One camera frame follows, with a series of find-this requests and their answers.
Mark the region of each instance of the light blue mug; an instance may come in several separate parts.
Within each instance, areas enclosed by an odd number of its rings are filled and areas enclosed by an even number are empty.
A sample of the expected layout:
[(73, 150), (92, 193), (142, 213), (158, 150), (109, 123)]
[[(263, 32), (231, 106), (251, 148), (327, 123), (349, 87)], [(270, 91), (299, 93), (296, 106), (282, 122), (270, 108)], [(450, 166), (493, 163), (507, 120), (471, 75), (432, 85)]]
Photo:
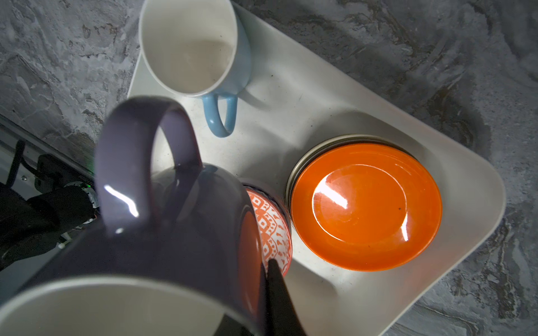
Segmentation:
[[(235, 127), (237, 94), (251, 72), (250, 45), (229, 0), (146, 0), (140, 49), (153, 77), (169, 91), (203, 100), (214, 135)], [(222, 123), (218, 99), (227, 102)]]

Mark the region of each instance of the purple mug handle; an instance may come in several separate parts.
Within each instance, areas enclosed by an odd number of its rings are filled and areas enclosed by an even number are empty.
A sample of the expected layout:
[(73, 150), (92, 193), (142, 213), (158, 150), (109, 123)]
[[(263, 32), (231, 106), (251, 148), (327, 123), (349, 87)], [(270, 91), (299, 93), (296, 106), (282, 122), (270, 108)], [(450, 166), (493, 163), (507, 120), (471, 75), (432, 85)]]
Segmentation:
[(153, 231), (160, 225), (150, 177), (153, 140), (159, 125), (172, 150), (176, 186), (181, 185), (176, 194), (183, 194), (180, 198), (187, 197), (202, 170), (192, 124), (178, 102), (164, 97), (136, 97), (118, 105), (103, 126), (95, 152), (97, 195), (109, 235)]

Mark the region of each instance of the mug rim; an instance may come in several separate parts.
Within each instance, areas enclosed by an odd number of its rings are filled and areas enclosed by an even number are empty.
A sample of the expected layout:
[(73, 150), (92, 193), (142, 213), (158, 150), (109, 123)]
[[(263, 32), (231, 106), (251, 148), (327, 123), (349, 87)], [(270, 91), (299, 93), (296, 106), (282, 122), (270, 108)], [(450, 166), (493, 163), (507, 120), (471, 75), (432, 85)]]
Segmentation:
[(0, 307), (0, 325), (2, 325), (9, 316), (23, 305), (32, 302), (34, 299), (43, 295), (54, 292), (64, 291), (66, 289), (82, 287), (98, 287), (103, 285), (122, 285), (135, 288), (153, 289), (161, 292), (167, 292), (171, 295), (181, 295), (190, 299), (197, 300), (206, 305), (217, 306), (219, 309), (245, 326), (250, 332), (258, 334), (258, 326), (244, 318), (235, 309), (223, 304), (221, 301), (210, 297), (209, 295), (184, 285), (172, 284), (161, 280), (152, 280), (143, 277), (126, 276), (126, 275), (88, 275), (71, 278), (53, 280), (35, 287), (28, 288), (9, 299)]
[(145, 15), (146, 15), (146, 8), (148, 6), (148, 3), (152, 2), (152, 1), (156, 1), (156, 0), (145, 0), (144, 4), (142, 5), (142, 9), (140, 11), (140, 18), (138, 20), (138, 41), (140, 43), (140, 52), (142, 53), (142, 56), (144, 58), (144, 62), (146, 62), (146, 66), (147, 66), (148, 70), (150, 71), (151, 75), (153, 76), (153, 78), (161, 86), (163, 86), (165, 89), (167, 89), (168, 91), (170, 91), (170, 92), (172, 92), (174, 94), (179, 94), (181, 96), (185, 96), (185, 97), (200, 97), (200, 96), (203, 96), (203, 95), (206, 95), (206, 94), (208, 94), (210, 92), (215, 91), (215, 89), (217, 89), (222, 84), (224, 79), (226, 79), (226, 77), (228, 77), (228, 74), (229, 74), (229, 72), (230, 72), (230, 70), (231, 70), (231, 68), (233, 66), (233, 61), (235, 60), (235, 58), (237, 56), (237, 47), (238, 47), (238, 44), (239, 44), (239, 27), (238, 27), (238, 20), (239, 19), (238, 19), (236, 13), (235, 13), (235, 9), (233, 9), (232, 2), (230, 0), (217, 0), (217, 1), (222, 1), (222, 2), (226, 3), (226, 6), (228, 7), (228, 9), (230, 10), (230, 12), (232, 14), (233, 22), (235, 23), (235, 25), (234, 25), (234, 30), (235, 30), (234, 42), (235, 43), (233, 45), (232, 57), (230, 58), (230, 62), (226, 66), (226, 70), (224, 71), (224, 73), (221, 75), (221, 77), (218, 79), (218, 81), (216, 81), (212, 86), (210, 86), (210, 87), (208, 87), (208, 88), (206, 88), (206, 89), (204, 89), (202, 91), (195, 92), (193, 94), (188, 94), (188, 93), (185, 93), (185, 92), (180, 92), (180, 91), (174, 90), (171, 87), (169, 87), (168, 85), (166, 85), (164, 82), (162, 82), (161, 79), (153, 71), (150, 62), (147, 60), (146, 52), (145, 52), (145, 48), (144, 48), (144, 42), (143, 42), (144, 39), (143, 39), (142, 31), (143, 31), (143, 25), (144, 25), (144, 18), (145, 18)]

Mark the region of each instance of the black cable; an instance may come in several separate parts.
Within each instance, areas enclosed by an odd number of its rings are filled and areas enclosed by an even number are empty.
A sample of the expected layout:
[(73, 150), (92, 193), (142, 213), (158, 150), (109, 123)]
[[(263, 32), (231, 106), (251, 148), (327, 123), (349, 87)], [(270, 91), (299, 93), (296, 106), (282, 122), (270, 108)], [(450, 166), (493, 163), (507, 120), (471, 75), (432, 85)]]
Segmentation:
[(26, 147), (26, 143), (24, 141), (17, 141), (17, 144), (15, 145), (15, 155), (13, 156), (13, 161), (11, 161), (11, 168), (9, 169), (8, 180), (5, 183), (8, 188), (11, 188), (13, 186), (13, 184), (15, 183), (15, 179), (17, 178), (19, 166), (21, 161), (23, 160), (24, 147)]
[(24, 160), (24, 158), (21, 158), (20, 160), (21, 164), (23, 165), (24, 168), (26, 168), (30, 173), (32, 173), (35, 177), (37, 178), (40, 178), (40, 179), (45, 179), (46, 176), (43, 175), (42, 173), (40, 173), (37, 169), (35, 169), (34, 167), (30, 166), (28, 164), (28, 162), (26, 162), (26, 160)]

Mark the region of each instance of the purple mug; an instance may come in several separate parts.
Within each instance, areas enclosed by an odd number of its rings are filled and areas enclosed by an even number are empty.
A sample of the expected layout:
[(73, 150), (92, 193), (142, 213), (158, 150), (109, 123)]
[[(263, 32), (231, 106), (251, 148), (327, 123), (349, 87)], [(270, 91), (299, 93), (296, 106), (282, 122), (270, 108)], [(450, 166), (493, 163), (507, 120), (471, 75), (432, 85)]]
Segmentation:
[[(174, 167), (151, 179), (159, 125)], [(0, 309), (0, 334), (214, 335), (239, 324), (265, 333), (249, 196), (230, 173), (202, 163), (179, 103), (137, 97), (116, 107), (95, 167), (102, 218)]]

